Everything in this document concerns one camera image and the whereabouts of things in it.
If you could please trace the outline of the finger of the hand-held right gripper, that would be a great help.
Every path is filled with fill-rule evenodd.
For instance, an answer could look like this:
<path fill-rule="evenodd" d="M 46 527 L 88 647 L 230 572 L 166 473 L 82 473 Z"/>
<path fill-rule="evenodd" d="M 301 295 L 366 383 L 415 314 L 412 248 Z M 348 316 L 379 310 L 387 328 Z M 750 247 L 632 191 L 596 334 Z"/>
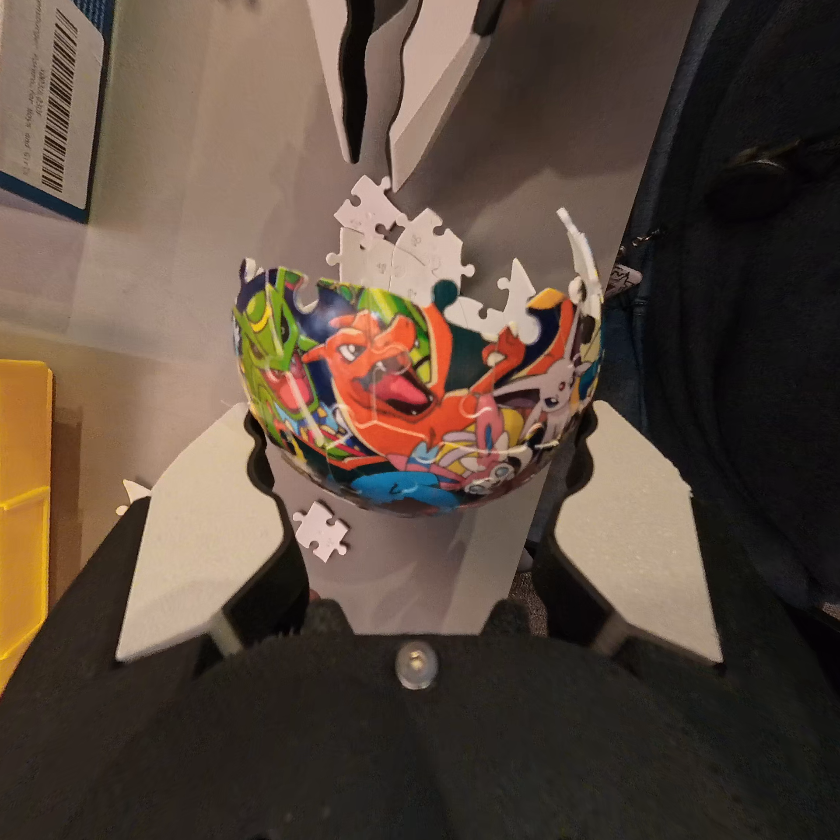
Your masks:
<path fill-rule="evenodd" d="M 322 74 L 342 157 L 357 164 L 368 105 L 366 49 L 374 1 L 308 1 Z"/>
<path fill-rule="evenodd" d="M 416 3 L 400 50 L 400 91 L 386 131 L 391 189 L 422 162 L 497 31 L 504 1 Z"/>

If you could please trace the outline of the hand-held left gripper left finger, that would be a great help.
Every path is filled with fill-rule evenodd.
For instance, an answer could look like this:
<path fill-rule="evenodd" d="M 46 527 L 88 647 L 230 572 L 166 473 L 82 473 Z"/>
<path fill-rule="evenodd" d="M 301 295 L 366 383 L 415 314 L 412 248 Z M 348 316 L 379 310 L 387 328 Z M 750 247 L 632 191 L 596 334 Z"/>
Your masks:
<path fill-rule="evenodd" d="M 154 484 L 115 658 L 207 636 L 224 657 L 300 628 L 305 563 L 273 492 L 266 440 L 239 403 Z"/>

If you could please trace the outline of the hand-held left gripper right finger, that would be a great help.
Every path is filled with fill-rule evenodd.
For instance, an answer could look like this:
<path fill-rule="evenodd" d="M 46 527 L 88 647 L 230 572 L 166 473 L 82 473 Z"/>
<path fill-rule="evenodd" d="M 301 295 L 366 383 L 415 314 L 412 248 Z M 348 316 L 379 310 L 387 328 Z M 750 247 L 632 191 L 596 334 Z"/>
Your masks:
<path fill-rule="evenodd" d="M 549 637 L 607 657 L 640 640 L 701 665 L 723 661 L 691 490 L 606 402 L 575 434 L 532 585 Z"/>

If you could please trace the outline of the colourful puzzle ball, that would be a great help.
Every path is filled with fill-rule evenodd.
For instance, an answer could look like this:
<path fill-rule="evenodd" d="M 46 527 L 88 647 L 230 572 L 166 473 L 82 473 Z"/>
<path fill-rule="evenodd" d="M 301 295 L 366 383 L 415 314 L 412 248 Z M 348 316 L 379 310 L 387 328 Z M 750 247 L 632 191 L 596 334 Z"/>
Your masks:
<path fill-rule="evenodd" d="M 501 310 L 461 294 L 462 241 L 430 209 L 341 223 L 339 279 L 243 259 L 232 310 L 249 410 L 303 475 L 404 517 L 476 507 L 547 466 L 592 403 L 602 285 L 565 208 L 574 277 L 535 290 L 519 259 Z"/>

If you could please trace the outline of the blue puzzle box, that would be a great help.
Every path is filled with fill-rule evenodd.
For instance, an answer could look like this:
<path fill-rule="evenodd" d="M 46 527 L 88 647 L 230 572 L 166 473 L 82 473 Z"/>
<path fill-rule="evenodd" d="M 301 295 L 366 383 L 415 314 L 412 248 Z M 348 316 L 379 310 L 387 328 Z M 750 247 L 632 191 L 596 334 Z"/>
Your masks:
<path fill-rule="evenodd" d="M 1 187 L 80 224 L 90 215 L 113 1 L 1 2 Z"/>

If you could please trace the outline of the yellow plastic tray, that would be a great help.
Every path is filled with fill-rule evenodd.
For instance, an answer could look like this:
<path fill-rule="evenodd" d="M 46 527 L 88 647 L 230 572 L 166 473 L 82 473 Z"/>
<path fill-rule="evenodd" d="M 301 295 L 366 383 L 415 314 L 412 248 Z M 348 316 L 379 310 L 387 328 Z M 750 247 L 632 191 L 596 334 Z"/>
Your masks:
<path fill-rule="evenodd" d="M 1 361 L 1 689 L 49 604 L 54 376 L 40 361 Z"/>

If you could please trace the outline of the white printed key tag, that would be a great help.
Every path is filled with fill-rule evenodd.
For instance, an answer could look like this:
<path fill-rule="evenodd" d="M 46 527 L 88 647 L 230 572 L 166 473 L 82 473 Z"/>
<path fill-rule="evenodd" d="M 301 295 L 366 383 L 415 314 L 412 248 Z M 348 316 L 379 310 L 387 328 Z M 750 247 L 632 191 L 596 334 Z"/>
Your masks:
<path fill-rule="evenodd" d="M 644 278 L 643 267 L 649 247 L 666 232 L 658 225 L 644 234 L 630 237 L 617 252 L 616 261 L 606 282 L 604 299 L 610 300 L 625 291 L 639 287 Z"/>

